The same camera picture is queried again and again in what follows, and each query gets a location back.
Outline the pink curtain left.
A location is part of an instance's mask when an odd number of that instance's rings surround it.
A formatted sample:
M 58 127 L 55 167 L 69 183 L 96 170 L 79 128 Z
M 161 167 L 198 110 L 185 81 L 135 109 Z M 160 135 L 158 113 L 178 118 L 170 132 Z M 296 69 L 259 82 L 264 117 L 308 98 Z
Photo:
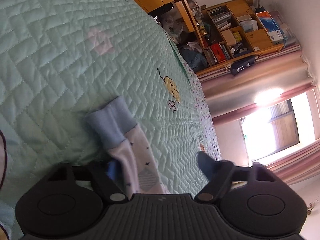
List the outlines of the pink curtain left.
M 313 89 L 313 77 L 301 51 L 256 63 L 239 74 L 202 82 L 215 125 L 243 118 Z

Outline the dark hanging tote bag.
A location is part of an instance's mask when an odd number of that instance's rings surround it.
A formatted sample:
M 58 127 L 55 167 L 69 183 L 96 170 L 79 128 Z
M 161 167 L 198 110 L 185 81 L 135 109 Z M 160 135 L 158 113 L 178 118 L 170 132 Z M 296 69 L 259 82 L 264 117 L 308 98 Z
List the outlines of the dark hanging tote bag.
M 257 58 L 258 58 L 257 56 L 248 56 L 238 61 L 234 61 L 230 68 L 231 74 L 237 75 L 244 69 L 254 65 Z

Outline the white dotted baby garment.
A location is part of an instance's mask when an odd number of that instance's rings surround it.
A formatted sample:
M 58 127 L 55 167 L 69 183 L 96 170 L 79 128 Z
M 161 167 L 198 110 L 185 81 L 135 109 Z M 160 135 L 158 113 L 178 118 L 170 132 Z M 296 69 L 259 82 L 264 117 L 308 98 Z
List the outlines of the white dotted baby garment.
M 121 96 L 89 113 L 85 120 L 97 132 L 107 153 L 120 162 L 129 198 L 134 193 L 170 193 L 161 181 L 145 133 Z

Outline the pink curtain right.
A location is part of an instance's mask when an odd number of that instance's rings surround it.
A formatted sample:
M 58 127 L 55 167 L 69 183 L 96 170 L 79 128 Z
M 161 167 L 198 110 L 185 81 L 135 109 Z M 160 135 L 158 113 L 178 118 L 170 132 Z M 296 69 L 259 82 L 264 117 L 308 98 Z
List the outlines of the pink curtain right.
M 287 185 L 300 183 L 319 175 L 319 149 L 320 142 L 317 139 L 310 145 L 266 165 L 266 168 Z

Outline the pink curtain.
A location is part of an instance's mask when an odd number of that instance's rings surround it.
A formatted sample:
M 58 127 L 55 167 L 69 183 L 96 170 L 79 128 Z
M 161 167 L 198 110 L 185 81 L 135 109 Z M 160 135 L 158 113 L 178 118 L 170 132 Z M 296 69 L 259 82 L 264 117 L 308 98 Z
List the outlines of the pink curtain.
M 215 125 L 243 118 L 313 89 L 313 77 L 301 51 L 256 63 L 239 74 L 202 82 Z
M 266 165 L 266 168 L 287 185 L 300 183 L 319 175 L 319 149 L 320 142 L 317 139 L 310 145 Z

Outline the green quilted bee bedspread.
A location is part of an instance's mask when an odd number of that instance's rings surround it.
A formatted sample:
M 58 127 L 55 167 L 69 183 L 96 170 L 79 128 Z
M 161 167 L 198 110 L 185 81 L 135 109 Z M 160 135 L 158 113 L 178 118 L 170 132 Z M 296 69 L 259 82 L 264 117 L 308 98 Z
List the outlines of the green quilted bee bedspread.
M 85 116 L 121 97 L 160 182 L 197 194 L 199 151 L 221 157 L 200 81 L 134 0 L 1 0 L 1 239 L 19 198 L 59 163 L 107 158 Z

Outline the wooden bookshelf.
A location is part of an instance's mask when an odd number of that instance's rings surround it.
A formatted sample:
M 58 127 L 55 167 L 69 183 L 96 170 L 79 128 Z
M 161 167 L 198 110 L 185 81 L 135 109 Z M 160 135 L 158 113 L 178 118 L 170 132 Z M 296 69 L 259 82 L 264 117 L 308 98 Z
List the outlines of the wooden bookshelf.
M 201 82 L 231 72 L 240 60 L 277 53 L 284 42 L 275 41 L 254 13 L 253 0 L 233 0 L 201 8 L 200 45 L 208 66 L 196 72 Z

